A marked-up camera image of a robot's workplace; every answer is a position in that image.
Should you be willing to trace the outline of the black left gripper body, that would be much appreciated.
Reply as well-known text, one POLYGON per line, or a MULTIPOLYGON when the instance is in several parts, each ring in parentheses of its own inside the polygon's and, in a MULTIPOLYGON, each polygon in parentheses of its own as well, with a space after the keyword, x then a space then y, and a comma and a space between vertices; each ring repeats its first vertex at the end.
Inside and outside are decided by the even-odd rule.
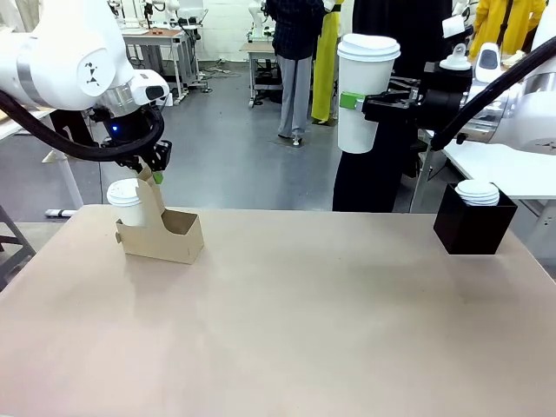
POLYGON ((109 135, 101 143, 102 148, 116 148, 133 144, 137 146, 144 138, 148 141, 130 155, 116 159, 116 164, 125 166, 125 160, 138 157, 151 171, 165 170, 169 164, 172 142, 163 140, 164 119, 158 107, 140 107, 126 116, 111 117, 107 109, 93 109, 92 120, 102 122, 109 135))

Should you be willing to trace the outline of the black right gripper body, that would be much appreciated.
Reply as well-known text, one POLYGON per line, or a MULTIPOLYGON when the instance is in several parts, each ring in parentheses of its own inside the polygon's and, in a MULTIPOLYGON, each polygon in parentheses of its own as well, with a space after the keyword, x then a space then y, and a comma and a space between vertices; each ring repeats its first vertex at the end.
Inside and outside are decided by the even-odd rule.
POLYGON ((416 124, 421 129, 444 129, 460 110, 473 80, 471 69, 443 69, 426 63, 419 86, 416 124))

